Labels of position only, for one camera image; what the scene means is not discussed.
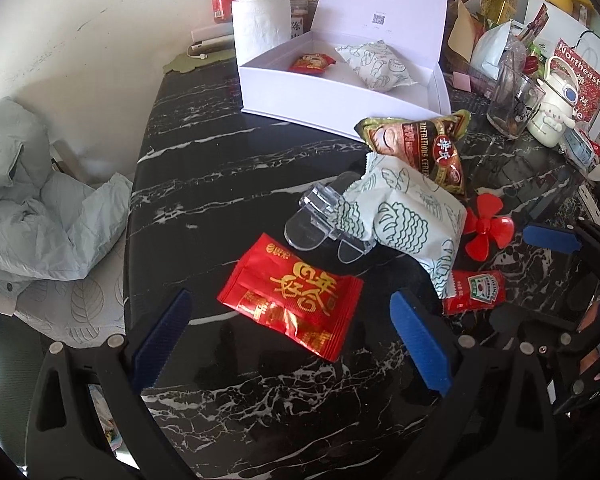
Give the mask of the red plastic propeller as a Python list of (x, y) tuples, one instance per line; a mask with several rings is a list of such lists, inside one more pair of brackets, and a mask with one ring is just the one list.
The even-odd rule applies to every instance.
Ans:
[(465, 245), (469, 258), (485, 262), (489, 257), (491, 244), (498, 249), (506, 248), (514, 238), (515, 223), (507, 216), (500, 216), (503, 201), (491, 193), (476, 198), (476, 208), (467, 208), (464, 235), (472, 235)]

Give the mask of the red ketchup sachet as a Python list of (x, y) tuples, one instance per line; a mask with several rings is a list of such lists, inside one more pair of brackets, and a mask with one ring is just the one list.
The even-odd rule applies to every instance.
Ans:
[(506, 299), (505, 278), (500, 271), (452, 272), (452, 292), (442, 300), (447, 316), (491, 310)]

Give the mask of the green brown cereal packet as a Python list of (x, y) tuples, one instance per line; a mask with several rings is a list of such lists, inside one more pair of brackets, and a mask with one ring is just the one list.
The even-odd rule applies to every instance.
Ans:
[(445, 191), (463, 195), (465, 177), (456, 144), (465, 135), (470, 118), (468, 110), (418, 122), (367, 117), (354, 130), (372, 151), (400, 158)]

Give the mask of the white bread packet baguette print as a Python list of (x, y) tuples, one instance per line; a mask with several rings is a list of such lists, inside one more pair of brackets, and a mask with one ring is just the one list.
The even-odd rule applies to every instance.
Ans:
[(451, 275), (467, 211), (441, 185), (396, 156), (366, 155), (365, 174), (338, 200), (335, 226), (414, 258), (439, 298), (453, 291)]

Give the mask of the large red candy packet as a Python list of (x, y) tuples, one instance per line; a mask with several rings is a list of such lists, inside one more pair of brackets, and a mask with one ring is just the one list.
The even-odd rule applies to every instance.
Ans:
[(364, 283), (311, 266), (263, 234), (236, 263), (218, 300), (334, 362)]

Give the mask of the clear acrylic toy plane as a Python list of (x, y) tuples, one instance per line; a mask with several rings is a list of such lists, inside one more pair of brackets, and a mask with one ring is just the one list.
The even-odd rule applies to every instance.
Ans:
[(304, 192), (299, 200), (298, 211), (286, 222), (286, 242), (300, 252), (310, 252), (320, 247), (325, 240), (338, 242), (337, 256), (341, 263), (354, 263), (369, 254), (376, 242), (362, 240), (338, 226), (349, 203), (342, 193), (361, 176), (346, 171), (327, 184), (317, 183)]

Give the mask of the white bread packet doughnut print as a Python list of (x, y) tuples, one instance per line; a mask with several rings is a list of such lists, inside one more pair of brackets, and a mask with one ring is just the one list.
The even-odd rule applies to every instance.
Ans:
[(345, 44), (335, 51), (347, 63), (367, 88), (386, 93), (415, 84), (429, 84), (434, 73), (431, 67), (401, 58), (382, 40), (364, 44)]

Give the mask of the small red candy packet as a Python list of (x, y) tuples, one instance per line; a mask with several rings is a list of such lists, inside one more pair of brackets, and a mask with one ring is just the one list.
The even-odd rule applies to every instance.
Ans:
[(329, 55), (323, 53), (311, 53), (300, 55), (288, 70), (294, 74), (323, 75), (336, 61)]

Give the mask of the leaf pattern cushion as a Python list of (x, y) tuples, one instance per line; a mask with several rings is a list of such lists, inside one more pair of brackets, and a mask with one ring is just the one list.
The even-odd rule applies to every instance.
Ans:
[(83, 280), (34, 282), (16, 299), (0, 292), (0, 313), (69, 347), (98, 347), (125, 333), (124, 251), (120, 238)]

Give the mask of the white cartoon dog bottle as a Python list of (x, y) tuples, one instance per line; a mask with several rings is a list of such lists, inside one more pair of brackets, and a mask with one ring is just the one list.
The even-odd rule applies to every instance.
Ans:
[(543, 96), (527, 129), (538, 142), (554, 148), (566, 130), (576, 126), (574, 112), (579, 99), (578, 78), (565, 60), (552, 55), (536, 83)]

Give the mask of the clear glass mug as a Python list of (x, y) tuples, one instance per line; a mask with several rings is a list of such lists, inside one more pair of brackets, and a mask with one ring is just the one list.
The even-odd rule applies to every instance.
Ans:
[(515, 140), (540, 108), (545, 91), (532, 78), (502, 63), (486, 119), (495, 130)]

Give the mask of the green coaster mat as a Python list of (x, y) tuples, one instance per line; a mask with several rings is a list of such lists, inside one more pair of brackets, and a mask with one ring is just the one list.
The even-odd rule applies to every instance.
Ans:
[(197, 68), (228, 61), (234, 57), (235, 50), (233, 48), (195, 55), (181, 53), (170, 63), (163, 66), (162, 72), (165, 75), (168, 73), (187, 74)]

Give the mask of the orange peel plastic jar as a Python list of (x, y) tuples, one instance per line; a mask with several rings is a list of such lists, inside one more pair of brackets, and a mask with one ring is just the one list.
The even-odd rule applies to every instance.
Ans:
[(291, 10), (291, 38), (299, 37), (309, 30), (309, 1), (289, 0)]

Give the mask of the white power bank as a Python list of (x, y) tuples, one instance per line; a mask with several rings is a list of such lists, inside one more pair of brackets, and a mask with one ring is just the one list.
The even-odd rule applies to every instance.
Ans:
[(186, 50), (190, 58), (208, 58), (211, 53), (234, 48), (234, 36), (225, 35), (194, 41)]

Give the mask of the white paper towel roll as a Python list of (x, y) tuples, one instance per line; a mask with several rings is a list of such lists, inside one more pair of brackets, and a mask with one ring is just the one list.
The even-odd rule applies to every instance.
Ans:
[(239, 66), (291, 38), (290, 0), (235, 0), (232, 14)]

